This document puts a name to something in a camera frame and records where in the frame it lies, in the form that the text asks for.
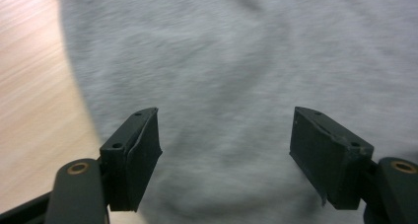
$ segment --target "gray sweatshirt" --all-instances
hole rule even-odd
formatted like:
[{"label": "gray sweatshirt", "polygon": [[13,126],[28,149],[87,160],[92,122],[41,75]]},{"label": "gray sweatshirt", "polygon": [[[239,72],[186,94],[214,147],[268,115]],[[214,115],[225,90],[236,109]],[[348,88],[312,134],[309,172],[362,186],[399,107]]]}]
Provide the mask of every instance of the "gray sweatshirt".
[{"label": "gray sweatshirt", "polygon": [[149,223],[362,223],[289,156],[294,107],[418,161],[418,0],[60,0],[103,141],[158,107]]}]

